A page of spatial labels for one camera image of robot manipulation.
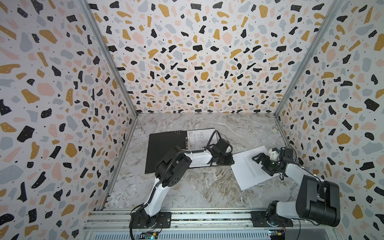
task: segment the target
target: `paper with diagram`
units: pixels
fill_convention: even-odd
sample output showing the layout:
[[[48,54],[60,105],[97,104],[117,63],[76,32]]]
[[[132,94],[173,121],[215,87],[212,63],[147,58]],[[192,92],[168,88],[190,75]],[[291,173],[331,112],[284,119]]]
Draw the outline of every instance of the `paper with diagram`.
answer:
[[[188,149],[200,150],[204,148],[207,145],[209,138],[211,137],[214,131],[215,131],[214,128],[187,131]],[[217,136],[215,134],[210,144],[216,144],[216,143],[217,143]]]
[[[245,190],[279,175],[275,174],[273,177],[269,176],[262,169],[260,164],[257,164],[252,160],[252,157],[262,152],[269,156],[268,150],[265,146],[233,155],[235,163],[231,165],[231,168],[241,190]]]

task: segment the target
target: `paper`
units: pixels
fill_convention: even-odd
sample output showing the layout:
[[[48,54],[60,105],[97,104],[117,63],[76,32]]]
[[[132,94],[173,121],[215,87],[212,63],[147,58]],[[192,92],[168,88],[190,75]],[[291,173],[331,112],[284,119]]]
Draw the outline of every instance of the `paper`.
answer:
[[[211,137],[214,131],[215,131],[214,128],[187,131],[188,149],[192,151],[192,150],[200,150],[204,148],[207,145],[209,138]],[[217,143],[217,137],[215,134],[210,144],[216,144],[216,143]]]
[[[261,164],[257,164],[252,160],[252,157],[262,152],[269,156],[265,146],[233,155],[235,163],[231,165],[231,168],[241,190],[245,190],[279,175],[276,173],[273,177],[269,176],[268,173],[262,169]]]

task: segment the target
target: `marble table surface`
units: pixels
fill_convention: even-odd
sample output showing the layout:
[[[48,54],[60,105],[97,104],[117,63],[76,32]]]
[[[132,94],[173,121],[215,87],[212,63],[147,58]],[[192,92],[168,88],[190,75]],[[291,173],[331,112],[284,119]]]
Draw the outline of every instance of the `marble table surface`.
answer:
[[[106,209],[142,204],[154,184],[154,173],[144,174],[151,133],[217,129],[233,146],[233,153],[256,147],[283,147],[284,142],[272,114],[139,114],[132,140],[122,163]],[[230,166],[188,169],[164,199],[163,208],[266,208],[273,200],[295,200],[298,185],[274,177],[240,190]]]

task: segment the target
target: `terrazzo patterned wall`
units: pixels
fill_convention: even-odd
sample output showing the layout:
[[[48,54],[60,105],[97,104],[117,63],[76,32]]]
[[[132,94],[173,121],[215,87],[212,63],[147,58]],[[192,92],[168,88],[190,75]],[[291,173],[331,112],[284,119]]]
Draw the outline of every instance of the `terrazzo patterned wall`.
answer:
[[[75,1],[0,7],[0,238],[78,239],[130,113]]]
[[[340,187],[344,239],[384,239],[384,1],[344,1],[278,119]]]
[[[138,112],[273,112],[331,0],[89,0]]]

